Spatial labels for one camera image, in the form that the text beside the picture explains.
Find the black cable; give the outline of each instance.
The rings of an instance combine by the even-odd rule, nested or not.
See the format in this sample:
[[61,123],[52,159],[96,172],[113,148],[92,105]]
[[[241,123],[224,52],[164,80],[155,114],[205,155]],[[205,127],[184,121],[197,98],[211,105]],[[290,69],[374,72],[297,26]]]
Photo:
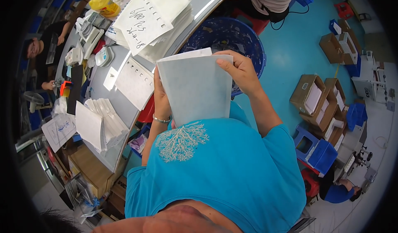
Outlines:
[[[307,5],[307,11],[306,11],[306,12],[294,12],[294,11],[290,11],[289,13],[296,13],[296,14],[306,14],[306,13],[308,13],[308,11],[310,11],[310,6],[309,6],[308,3],[306,2],[306,0],[303,0],[303,1],[304,1],[304,2],[306,3],[306,5]],[[284,23],[285,23],[285,18],[284,18],[283,21],[282,21],[282,25],[281,25],[278,29],[275,29],[275,28],[272,26],[272,22],[270,22],[271,28],[272,28],[273,30],[280,30]]]

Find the red stool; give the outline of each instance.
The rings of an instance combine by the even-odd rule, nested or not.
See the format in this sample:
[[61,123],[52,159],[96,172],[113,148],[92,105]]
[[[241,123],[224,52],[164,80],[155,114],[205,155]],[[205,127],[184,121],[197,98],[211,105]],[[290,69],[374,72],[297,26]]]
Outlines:
[[306,196],[315,197],[319,193],[319,182],[315,181],[316,174],[306,168],[301,170],[301,176],[304,179]]
[[348,3],[342,2],[339,4],[335,4],[334,7],[337,8],[337,12],[339,13],[339,17],[342,19],[349,19],[354,16],[354,12],[352,11],[350,5]]
[[155,99],[152,96],[150,97],[147,105],[141,111],[140,115],[137,118],[139,122],[152,122],[153,121],[153,113],[155,113]]
[[236,17],[238,17],[238,16],[245,17],[247,20],[249,20],[253,24],[253,30],[256,33],[256,35],[260,35],[261,32],[264,31],[267,24],[269,23],[269,20],[263,21],[263,20],[251,18],[250,16],[243,13],[243,11],[241,11],[240,9],[235,8],[231,14],[231,17],[236,19]]

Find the paper sheet with holes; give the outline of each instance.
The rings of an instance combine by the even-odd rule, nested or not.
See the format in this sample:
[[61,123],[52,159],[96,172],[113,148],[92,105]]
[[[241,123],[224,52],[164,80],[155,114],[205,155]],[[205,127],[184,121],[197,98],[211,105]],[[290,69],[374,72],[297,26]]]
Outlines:
[[153,94],[153,74],[129,58],[115,82],[117,89],[140,111]]
[[131,54],[135,56],[162,34],[173,28],[152,0],[131,0],[113,27],[120,29]]

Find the wrist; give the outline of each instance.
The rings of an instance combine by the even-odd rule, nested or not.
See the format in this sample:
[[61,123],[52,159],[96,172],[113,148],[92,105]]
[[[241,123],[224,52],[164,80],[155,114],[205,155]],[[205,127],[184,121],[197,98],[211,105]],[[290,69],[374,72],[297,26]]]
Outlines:
[[167,113],[161,113],[161,112],[155,111],[154,115],[159,120],[164,120],[164,121],[170,120],[170,115],[167,115]]
[[247,96],[249,97],[249,99],[263,99],[267,95],[266,95],[265,91],[260,87],[260,89],[247,94]]

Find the hand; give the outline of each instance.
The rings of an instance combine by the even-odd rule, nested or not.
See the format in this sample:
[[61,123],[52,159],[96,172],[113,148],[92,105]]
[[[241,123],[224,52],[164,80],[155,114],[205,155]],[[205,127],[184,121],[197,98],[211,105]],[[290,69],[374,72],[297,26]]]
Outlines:
[[247,96],[252,96],[258,91],[263,91],[250,58],[232,50],[214,53],[214,55],[218,54],[228,54],[234,57],[233,65],[221,59],[217,60],[217,64],[231,75],[232,79],[243,93]]
[[54,80],[50,81],[50,82],[43,82],[43,84],[41,85],[41,87],[44,90],[53,90],[54,89]]
[[162,86],[157,66],[155,68],[153,80],[155,85],[155,91],[153,93],[155,99],[155,117],[167,121],[172,114],[172,108],[170,107],[169,99]]
[[60,35],[60,36],[58,37],[57,46],[59,46],[59,45],[61,45],[62,43],[64,43],[64,41],[65,41],[65,38],[64,38],[62,35]]

